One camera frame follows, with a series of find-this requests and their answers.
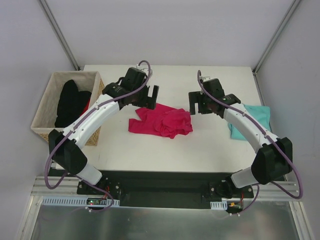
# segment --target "tabletop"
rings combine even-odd
[[[86,65],[98,71],[105,85],[123,77],[131,65]],[[242,103],[261,105],[250,67],[151,65],[148,82],[159,86],[157,103],[189,111],[188,92],[199,91],[197,71],[218,78],[225,94]],[[255,152],[247,141],[230,138],[227,122],[215,114],[191,116],[193,132],[174,139],[128,132],[129,119],[139,119],[137,107],[126,106],[102,126],[97,146],[82,150],[99,170],[236,172],[249,167]]]

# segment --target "folded teal towel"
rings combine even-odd
[[[244,107],[262,126],[270,131],[270,107],[250,105],[244,105]],[[232,139],[246,140],[245,137],[232,124],[228,123],[228,127],[231,131]]]

